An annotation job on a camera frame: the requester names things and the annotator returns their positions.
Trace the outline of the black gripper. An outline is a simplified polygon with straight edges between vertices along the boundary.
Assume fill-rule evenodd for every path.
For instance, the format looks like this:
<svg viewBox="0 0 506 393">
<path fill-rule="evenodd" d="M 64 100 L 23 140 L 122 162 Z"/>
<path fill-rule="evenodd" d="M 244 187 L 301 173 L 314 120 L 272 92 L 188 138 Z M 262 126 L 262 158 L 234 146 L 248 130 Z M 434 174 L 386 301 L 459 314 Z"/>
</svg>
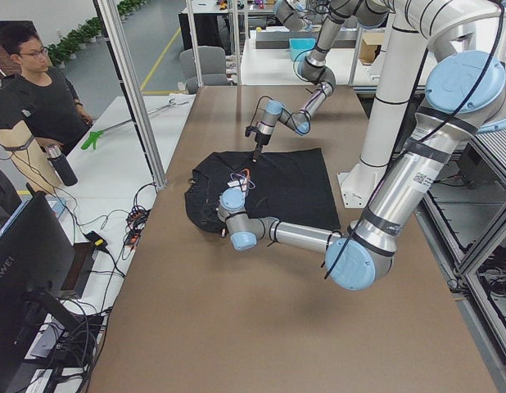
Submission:
<svg viewBox="0 0 506 393">
<path fill-rule="evenodd" d="M 255 141 L 255 151 L 252 156 L 253 162 L 256 162 L 258 160 L 258 152 L 262 152 L 263 147 L 266 146 L 267 144 L 268 141 L 264 139 Z"/>
</svg>

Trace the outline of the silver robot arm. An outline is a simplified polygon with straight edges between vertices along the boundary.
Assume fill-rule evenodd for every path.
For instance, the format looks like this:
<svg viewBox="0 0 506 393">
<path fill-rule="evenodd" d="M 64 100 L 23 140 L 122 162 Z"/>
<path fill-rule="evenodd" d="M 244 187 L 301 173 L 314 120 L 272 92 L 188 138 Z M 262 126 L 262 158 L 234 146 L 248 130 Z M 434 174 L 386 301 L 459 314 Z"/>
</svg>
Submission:
<svg viewBox="0 0 506 393">
<path fill-rule="evenodd" d="M 378 1 L 330 1 L 315 45 L 309 53 L 301 52 L 294 62 L 296 75 L 315 86 L 305 104 L 290 112 L 280 101 L 269 100 L 257 124 L 246 127 L 245 135 L 255 134 L 252 160 L 260 158 L 263 147 L 269 144 L 277 123 L 284 124 L 300 136 L 310 131 L 310 121 L 337 85 L 333 71 L 326 66 L 326 57 L 345 21 L 352 16 L 366 29 L 375 29 L 386 19 L 389 8 Z"/>
<path fill-rule="evenodd" d="M 251 218 L 243 185 L 219 199 L 217 215 L 238 251 L 263 238 L 325 254 L 326 275 L 340 287 L 370 287 L 390 270 L 396 241 L 456 147 L 506 127 L 506 6 L 498 1 L 332 1 L 297 74 L 315 90 L 296 112 L 272 100 L 249 127 L 254 157 L 284 124 L 299 135 L 332 95 L 326 57 L 344 23 L 365 29 L 391 19 L 377 96 L 359 162 L 341 183 L 345 203 L 362 210 L 343 234 Z"/>
</svg>

